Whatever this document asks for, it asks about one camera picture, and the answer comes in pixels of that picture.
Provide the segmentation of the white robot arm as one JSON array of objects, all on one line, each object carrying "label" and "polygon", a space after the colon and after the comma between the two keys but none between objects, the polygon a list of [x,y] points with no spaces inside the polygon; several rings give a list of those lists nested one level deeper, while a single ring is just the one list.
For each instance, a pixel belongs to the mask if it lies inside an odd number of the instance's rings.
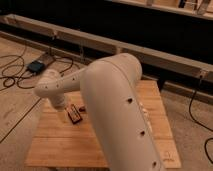
[{"label": "white robot arm", "polygon": [[138,99],[141,76],[140,61],[120,53],[66,76],[48,69],[34,92],[56,109],[66,106],[66,93],[81,93],[110,171],[166,171]]}]

